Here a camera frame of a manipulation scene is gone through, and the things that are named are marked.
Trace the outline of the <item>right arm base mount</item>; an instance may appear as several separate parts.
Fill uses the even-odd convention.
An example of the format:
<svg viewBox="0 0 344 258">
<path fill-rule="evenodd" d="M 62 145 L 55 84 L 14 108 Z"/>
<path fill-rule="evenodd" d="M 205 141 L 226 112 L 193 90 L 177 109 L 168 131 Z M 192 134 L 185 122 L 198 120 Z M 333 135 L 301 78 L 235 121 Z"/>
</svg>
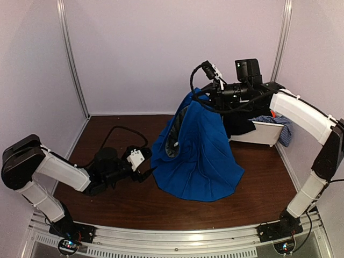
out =
<svg viewBox="0 0 344 258">
<path fill-rule="evenodd" d="M 291 255 L 296 249 L 296 234 L 303 233 L 300 220 L 287 222 L 282 219 L 276 222 L 262 222 L 257 227 L 260 243 L 272 242 L 274 250 L 280 255 Z"/>
</svg>

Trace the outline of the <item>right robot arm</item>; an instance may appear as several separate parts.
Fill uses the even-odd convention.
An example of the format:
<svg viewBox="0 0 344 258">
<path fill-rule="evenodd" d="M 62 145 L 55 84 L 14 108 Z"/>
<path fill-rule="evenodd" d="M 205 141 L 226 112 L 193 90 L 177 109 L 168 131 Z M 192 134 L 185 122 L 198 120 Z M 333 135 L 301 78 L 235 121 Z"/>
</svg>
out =
<svg viewBox="0 0 344 258">
<path fill-rule="evenodd" d="M 205 88 L 211 109 L 233 114 L 253 108 L 269 108 L 292 122 L 293 128 L 306 139 L 297 136 L 293 146 L 301 151 L 315 147 L 304 155 L 311 166 L 309 176 L 280 213 L 276 222 L 257 227 L 261 241 L 292 237 L 302 232 L 300 219 L 307 214 L 330 185 L 343 160 L 343 119 L 336 119 L 286 89 L 277 82 L 264 82 L 256 59 L 236 60 L 237 82 L 225 82 L 215 64 L 202 63 L 202 69 L 211 83 Z"/>
</svg>

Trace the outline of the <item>blue pleated skirt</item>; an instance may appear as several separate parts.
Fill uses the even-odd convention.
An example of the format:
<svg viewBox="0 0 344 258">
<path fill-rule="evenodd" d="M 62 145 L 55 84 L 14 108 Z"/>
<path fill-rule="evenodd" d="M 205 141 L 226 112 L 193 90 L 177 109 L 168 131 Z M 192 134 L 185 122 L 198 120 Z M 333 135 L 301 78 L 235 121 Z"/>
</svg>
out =
<svg viewBox="0 0 344 258">
<path fill-rule="evenodd" d="M 157 186 L 180 199 L 214 202 L 235 193 L 245 170 L 232 153 L 222 118 L 188 93 L 152 145 Z"/>
</svg>

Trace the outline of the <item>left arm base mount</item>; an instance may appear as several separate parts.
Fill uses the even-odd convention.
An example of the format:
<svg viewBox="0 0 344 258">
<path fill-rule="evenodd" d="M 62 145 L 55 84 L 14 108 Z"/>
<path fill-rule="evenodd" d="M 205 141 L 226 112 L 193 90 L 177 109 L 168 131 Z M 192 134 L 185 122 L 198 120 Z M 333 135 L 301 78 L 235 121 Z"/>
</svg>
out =
<svg viewBox="0 0 344 258">
<path fill-rule="evenodd" d="M 49 233 L 61 238 L 57 243 L 57 249 L 62 256 L 70 257 L 86 247 L 85 243 L 93 242 L 96 227 L 75 222 L 49 222 Z"/>
</svg>

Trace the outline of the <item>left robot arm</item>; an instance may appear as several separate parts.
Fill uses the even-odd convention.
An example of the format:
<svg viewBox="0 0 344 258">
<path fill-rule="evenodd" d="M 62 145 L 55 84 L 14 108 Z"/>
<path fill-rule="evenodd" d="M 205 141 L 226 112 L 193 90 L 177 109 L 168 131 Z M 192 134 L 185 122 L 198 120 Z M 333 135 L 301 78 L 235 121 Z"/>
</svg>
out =
<svg viewBox="0 0 344 258">
<path fill-rule="evenodd" d="M 51 151 L 37 135 L 31 134 L 4 150 L 1 178 L 9 189 L 22 194 L 40 210 L 56 231 L 71 239 L 77 234 L 77 226 L 68 208 L 34 176 L 42 174 L 87 196 L 95 196 L 127 177 L 145 181 L 153 169 L 141 173 L 139 167 L 151 156 L 152 151 L 146 146 L 129 146 L 122 157 L 115 148 L 101 147 L 89 164 L 80 166 Z"/>
</svg>

